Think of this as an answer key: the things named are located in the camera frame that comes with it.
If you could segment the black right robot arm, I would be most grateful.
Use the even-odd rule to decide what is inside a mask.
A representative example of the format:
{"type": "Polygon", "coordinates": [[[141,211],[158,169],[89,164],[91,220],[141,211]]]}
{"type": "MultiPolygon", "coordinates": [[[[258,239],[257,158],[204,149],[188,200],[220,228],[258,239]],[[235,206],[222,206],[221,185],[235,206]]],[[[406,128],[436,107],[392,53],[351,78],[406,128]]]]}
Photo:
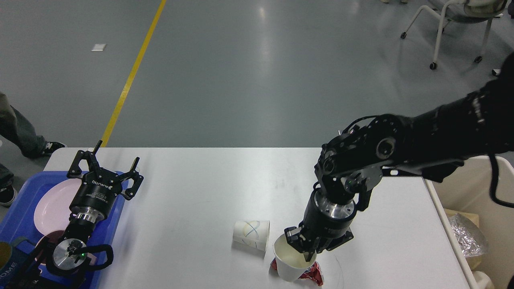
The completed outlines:
{"type": "Polygon", "coordinates": [[[497,78],[462,99],[416,117],[382,114],[369,119],[363,127],[353,121],[321,147],[303,220],[284,230],[287,244],[305,261],[352,240],[349,226],[356,212],[369,206],[384,167],[442,183],[465,160],[486,155],[492,169],[490,199],[513,207],[496,196],[496,155],[513,151],[512,54],[497,78]]]}

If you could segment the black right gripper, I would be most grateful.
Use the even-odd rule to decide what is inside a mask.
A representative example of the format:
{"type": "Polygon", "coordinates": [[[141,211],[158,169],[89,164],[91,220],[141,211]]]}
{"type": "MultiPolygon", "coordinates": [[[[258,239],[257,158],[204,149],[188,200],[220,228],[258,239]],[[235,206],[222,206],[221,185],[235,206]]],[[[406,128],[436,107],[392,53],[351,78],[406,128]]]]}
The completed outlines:
{"type": "Polygon", "coordinates": [[[301,226],[284,229],[286,242],[303,254],[306,262],[313,261],[317,245],[321,245],[321,251],[332,251],[354,238],[350,225],[356,216],[355,207],[354,200],[338,204],[320,191],[312,192],[301,226]]]}

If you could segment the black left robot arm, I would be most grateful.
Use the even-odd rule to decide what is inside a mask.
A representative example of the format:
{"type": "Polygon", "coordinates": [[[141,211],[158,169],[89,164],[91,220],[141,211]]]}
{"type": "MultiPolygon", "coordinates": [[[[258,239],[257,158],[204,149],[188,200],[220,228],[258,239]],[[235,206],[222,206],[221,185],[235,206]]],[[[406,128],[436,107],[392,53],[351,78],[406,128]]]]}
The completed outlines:
{"type": "Polygon", "coordinates": [[[114,261],[124,202],[143,182],[136,158],[125,173],[79,150],[68,172],[35,174],[1,223],[3,289],[95,289],[114,261]]]}

